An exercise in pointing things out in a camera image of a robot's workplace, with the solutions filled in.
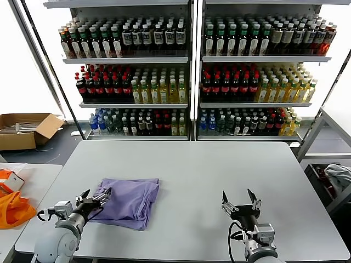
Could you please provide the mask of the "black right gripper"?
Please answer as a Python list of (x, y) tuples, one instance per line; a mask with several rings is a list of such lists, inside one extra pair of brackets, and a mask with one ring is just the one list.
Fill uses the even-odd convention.
[(261, 214), (261, 199), (258, 199), (249, 188), (247, 192), (252, 205), (234, 206), (228, 201), (225, 191), (222, 191), (222, 209), (226, 213), (230, 213), (230, 218), (238, 221), (243, 229), (253, 231), (254, 226), (258, 224), (257, 219)]

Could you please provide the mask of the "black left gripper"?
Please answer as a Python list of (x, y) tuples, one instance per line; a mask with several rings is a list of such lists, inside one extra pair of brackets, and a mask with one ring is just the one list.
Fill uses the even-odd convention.
[(76, 196), (76, 209), (73, 211), (76, 214), (80, 214), (85, 220), (88, 219), (90, 213), (103, 206), (111, 196), (112, 188), (104, 188), (100, 193), (97, 193), (92, 199), (87, 199), (90, 189), (82, 192)]

